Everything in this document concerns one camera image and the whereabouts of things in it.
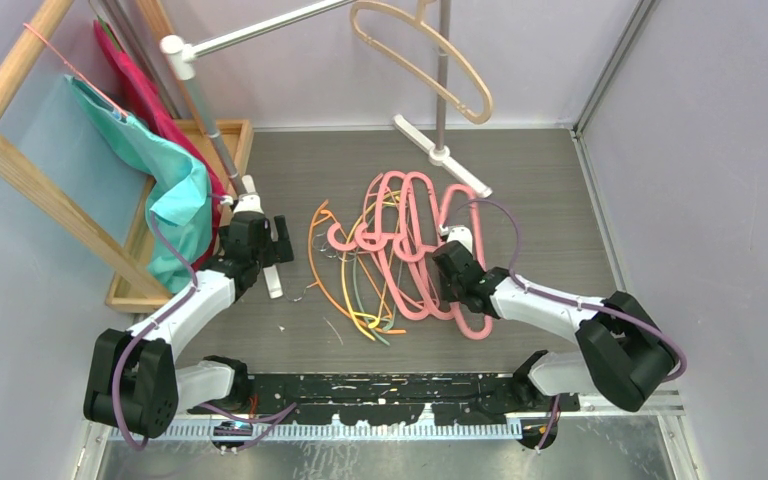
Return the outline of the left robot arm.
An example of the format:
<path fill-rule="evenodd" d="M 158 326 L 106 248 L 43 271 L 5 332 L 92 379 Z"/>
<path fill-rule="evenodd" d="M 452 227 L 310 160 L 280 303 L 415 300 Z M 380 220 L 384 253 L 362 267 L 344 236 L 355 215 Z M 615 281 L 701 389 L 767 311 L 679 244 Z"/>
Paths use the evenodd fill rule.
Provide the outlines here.
<path fill-rule="evenodd" d="M 219 231 L 220 254 L 166 305 L 127 330 L 97 338 L 83 404 L 86 419 L 117 427 L 127 440 L 161 436 L 180 412 L 193 408 L 229 413 L 245 409 L 252 386 L 244 362 L 207 356 L 177 368 L 183 349 L 216 316 L 229 309 L 259 278 L 281 293 L 276 266 L 294 252 L 286 219 L 256 211 L 233 214 Z"/>

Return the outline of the white garment rack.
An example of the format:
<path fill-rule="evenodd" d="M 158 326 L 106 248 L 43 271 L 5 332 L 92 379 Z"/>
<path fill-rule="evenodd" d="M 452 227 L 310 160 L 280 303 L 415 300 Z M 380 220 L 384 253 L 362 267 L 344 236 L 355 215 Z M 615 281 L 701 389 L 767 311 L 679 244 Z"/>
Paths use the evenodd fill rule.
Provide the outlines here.
<path fill-rule="evenodd" d="M 234 166 L 227 147 L 219 139 L 217 120 L 211 111 L 209 103 L 204 98 L 196 78 L 196 60 L 230 46 L 349 5 L 351 7 L 349 18 L 354 34 L 365 44 L 410 72 L 436 94 L 435 139 L 422 134 L 418 127 L 406 120 L 401 114 L 393 117 L 393 125 L 421 151 L 427 154 L 429 163 L 443 168 L 458 182 L 472 188 L 478 197 L 487 198 L 492 194 L 491 187 L 453 157 L 445 143 L 445 131 L 448 107 L 452 107 L 474 125 L 486 123 L 491 118 L 494 110 L 492 94 L 475 68 L 449 39 L 451 3 L 449 1 L 442 1 L 440 3 L 437 27 L 429 25 L 425 20 L 426 10 L 431 4 L 430 1 L 419 1 L 416 4 L 415 11 L 409 13 L 381 1 L 318 1 L 197 44 L 191 44 L 176 34 L 165 34 L 159 40 L 159 49 L 166 57 L 174 77 L 181 84 L 183 93 L 189 99 L 193 117 L 201 122 L 204 132 L 210 138 L 213 149 L 231 181 L 233 190 L 242 195 L 251 190 L 254 184 L 242 178 L 238 168 Z M 363 31 L 358 22 L 358 15 L 364 11 L 376 12 L 397 19 L 432 41 L 436 45 L 438 56 L 436 75 L 434 77 L 430 76 L 392 48 Z M 469 108 L 466 103 L 449 90 L 448 73 L 450 62 L 455 62 L 477 89 L 481 97 L 480 111 Z"/>

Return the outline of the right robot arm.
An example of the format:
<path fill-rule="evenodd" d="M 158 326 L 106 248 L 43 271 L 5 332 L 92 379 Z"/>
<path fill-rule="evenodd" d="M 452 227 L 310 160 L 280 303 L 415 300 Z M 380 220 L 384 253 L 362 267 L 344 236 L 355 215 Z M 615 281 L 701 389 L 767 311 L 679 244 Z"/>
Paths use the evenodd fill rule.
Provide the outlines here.
<path fill-rule="evenodd" d="M 527 410 L 562 394 L 598 392 L 622 410 L 638 411 L 686 370 L 684 352 L 629 293 L 574 295 L 531 282 L 511 267 L 487 267 L 479 222 L 442 221 L 431 244 L 411 239 L 416 230 L 409 226 L 369 233 L 359 224 L 349 235 L 339 234 L 339 227 L 330 225 L 329 247 L 372 259 L 406 318 L 451 320 L 475 341 L 489 336 L 494 321 L 515 321 L 576 344 L 576 352 L 542 353 L 526 367 L 514 387 Z"/>

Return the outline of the green plastic hanger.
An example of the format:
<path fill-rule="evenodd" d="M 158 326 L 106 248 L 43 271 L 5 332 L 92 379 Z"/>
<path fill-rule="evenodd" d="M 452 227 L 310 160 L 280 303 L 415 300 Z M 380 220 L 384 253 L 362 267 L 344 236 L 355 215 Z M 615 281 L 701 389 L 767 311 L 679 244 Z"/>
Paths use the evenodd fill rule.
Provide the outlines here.
<path fill-rule="evenodd" d="M 359 286 L 359 274 L 358 271 L 363 270 L 366 272 L 366 267 L 363 261 L 360 259 L 360 254 L 357 252 L 352 253 L 352 267 L 351 267 L 351 283 L 354 300 L 356 302 L 356 315 L 360 318 L 367 327 L 369 333 L 373 336 L 375 341 L 380 342 L 385 347 L 390 347 L 391 343 L 387 340 L 387 335 L 392 335 L 391 330 L 395 325 L 395 318 L 397 311 L 395 306 L 390 306 L 387 302 L 388 295 L 386 292 L 379 295 L 379 307 L 382 310 L 381 313 L 370 313 L 364 307 L 362 295 Z"/>

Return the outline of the pink red cloth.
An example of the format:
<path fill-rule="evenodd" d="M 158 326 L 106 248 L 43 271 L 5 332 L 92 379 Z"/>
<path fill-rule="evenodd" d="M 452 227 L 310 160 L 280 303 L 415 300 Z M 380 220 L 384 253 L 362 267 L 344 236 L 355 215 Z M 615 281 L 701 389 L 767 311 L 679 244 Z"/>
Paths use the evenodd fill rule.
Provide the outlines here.
<path fill-rule="evenodd" d="M 225 194 L 226 189 L 213 167 L 175 123 L 164 107 L 156 86 L 124 52 L 110 26 L 96 19 L 93 30 L 99 47 L 120 82 L 130 111 L 143 120 L 152 133 L 183 147 L 206 167 L 211 194 Z"/>

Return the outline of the beige plastic hanger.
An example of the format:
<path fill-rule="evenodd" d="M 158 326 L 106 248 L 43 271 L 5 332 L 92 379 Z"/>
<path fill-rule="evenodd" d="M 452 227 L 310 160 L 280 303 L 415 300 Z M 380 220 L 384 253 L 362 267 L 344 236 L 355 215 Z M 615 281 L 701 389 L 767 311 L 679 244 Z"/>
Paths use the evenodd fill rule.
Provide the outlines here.
<path fill-rule="evenodd" d="M 495 112 L 488 83 L 470 57 L 452 38 L 452 1 L 356 1 L 349 10 L 349 26 L 356 38 L 417 79 L 473 125 L 487 123 Z M 432 55 L 442 54 L 470 94 L 444 82 Z"/>

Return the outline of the wooden drying rack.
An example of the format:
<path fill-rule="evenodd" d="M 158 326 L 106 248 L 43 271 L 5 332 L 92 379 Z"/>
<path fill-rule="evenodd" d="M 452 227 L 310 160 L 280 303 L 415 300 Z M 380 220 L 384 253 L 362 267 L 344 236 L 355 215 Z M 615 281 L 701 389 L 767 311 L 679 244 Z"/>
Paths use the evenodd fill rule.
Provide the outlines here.
<path fill-rule="evenodd" d="M 69 1 L 44 1 L 0 62 L 0 120 L 51 37 L 67 16 Z M 114 271 L 106 303 L 123 313 L 149 313 L 170 292 L 146 270 L 152 238 L 140 213 L 154 182 L 146 179 L 124 243 L 117 243 L 0 132 L 0 177 L 62 226 Z"/>

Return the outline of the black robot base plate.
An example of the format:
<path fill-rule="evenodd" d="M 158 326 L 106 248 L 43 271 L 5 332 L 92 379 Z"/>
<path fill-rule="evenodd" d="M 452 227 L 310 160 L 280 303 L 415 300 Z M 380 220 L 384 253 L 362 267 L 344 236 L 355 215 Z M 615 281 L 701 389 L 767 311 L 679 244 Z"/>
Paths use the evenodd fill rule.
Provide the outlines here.
<path fill-rule="evenodd" d="M 268 440 L 554 442 L 578 395 L 545 396 L 510 373 L 290 374 L 249 377 L 220 405 L 209 437 L 222 449 Z"/>

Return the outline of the teal cloth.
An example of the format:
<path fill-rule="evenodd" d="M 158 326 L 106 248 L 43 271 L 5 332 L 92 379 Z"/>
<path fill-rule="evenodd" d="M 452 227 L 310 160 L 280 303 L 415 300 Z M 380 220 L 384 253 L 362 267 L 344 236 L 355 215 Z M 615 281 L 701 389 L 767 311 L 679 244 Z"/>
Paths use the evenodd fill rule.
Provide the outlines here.
<path fill-rule="evenodd" d="M 191 283 L 183 264 L 194 266 L 212 240 L 206 167 L 183 147 L 152 133 L 134 114 L 120 112 L 82 79 L 65 77 L 79 107 L 111 150 L 128 166 L 155 180 L 144 207 L 145 222 L 157 223 L 147 271 L 169 292 Z"/>

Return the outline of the pink plastic hanger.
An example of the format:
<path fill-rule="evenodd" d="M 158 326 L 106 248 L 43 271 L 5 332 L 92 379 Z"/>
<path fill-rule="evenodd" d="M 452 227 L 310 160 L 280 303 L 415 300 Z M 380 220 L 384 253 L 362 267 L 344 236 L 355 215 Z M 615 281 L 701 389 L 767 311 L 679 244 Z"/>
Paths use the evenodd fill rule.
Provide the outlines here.
<path fill-rule="evenodd" d="M 440 226 L 461 225 L 461 224 L 456 224 L 454 222 L 454 217 L 456 216 L 458 209 L 452 206 L 452 200 L 454 196 L 458 193 L 461 193 L 467 197 L 467 201 L 464 203 L 464 206 L 470 209 L 471 225 L 468 228 L 472 231 L 472 234 L 474 237 L 474 253 L 472 255 L 480 263 L 480 265 L 488 272 L 488 269 L 486 266 L 485 254 L 484 254 L 484 247 L 483 247 L 483 232 L 482 232 L 481 216 L 480 216 L 479 208 L 477 207 L 477 204 L 480 203 L 481 199 L 477 196 L 474 189 L 462 184 L 452 184 L 446 188 L 444 192 L 444 198 L 441 203 L 440 220 L 438 221 L 438 224 L 437 224 L 437 233 L 438 233 L 438 228 Z M 438 233 L 438 240 L 440 241 L 440 244 L 438 247 L 445 244 L 441 240 L 439 233 Z M 483 316 L 482 329 L 479 331 L 475 331 L 469 327 L 464 317 L 464 314 L 462 312 L 462 308 L 466 306 L 456 302 L 449 303 L 445 301 L 442 298 L 442 289 L 440 286 L 441 299 L 449 305 L 449 310 L 451 310 L 452 313 L 454 314 L 453 319 L 455 320 L 459 331 L 466 338 L 470 340 L 476 340 L 476 341 L 483 340 L 487 338 L 492 332 L 493 320 L 494 320 L 493 314 L 495 313 L 495 310 L 489 299 L 489 291 L 490 289 L 486 287 L 487 299 L 489 300 L 489 311 L 488 312 L 472 312 L 472 313 L 479 313 Z"/>
<path fill-rule="evenodd" d="M 424 308 L 427 302 L 415 301 L 407 297 L 397 286 L 391 267 L 387 263 L 387 253 L 406 263 L 411 272 L 422 259 L 421 254 L 413 252 L 411 233 L 417 233 L 417 227 L 411 227 L 408 221 L 410 204 L 415 204 L 413 188 L 408 173 L 389 171 L 379 174 L 369 184 L 365 200 L 370 200 L 370 213 L 360 215 L 353 231 L 338 238 L 342 225 L 335 221 L 327 230 L 329 245 L 338 252 L 347 253 L 358 250 L 372 255 L 379 267 L 388 291 L 393 295 L 397 310 L 407 319 L 419 321 L 425 318 Z"/>
<path fill-rule="evenodd" d="M 408 310 L 404 316 L 414 321 L 428 316 L 439 320 L 452 320 L 454 318 L 452 311 L 441 309 L 439 296 L 436 294 L 428 272 L 425 256 L 433 252 L 440 241 L 433 240 L 430 244 L 425 244 L 422 240 L 420 215 L 416 206 L 417 194 L 413 185 L 416 180 L 421 181 L 426 187 L 433 229 L 436 229 L 440 220 L 440 206 L 431 179 L 421 172 L 406 173 L 402 181 L 399 201 L 400 235 L 393 240 L 393 249 L 396 256 L 408 265 L 422 303 L 418 312 Z"/>

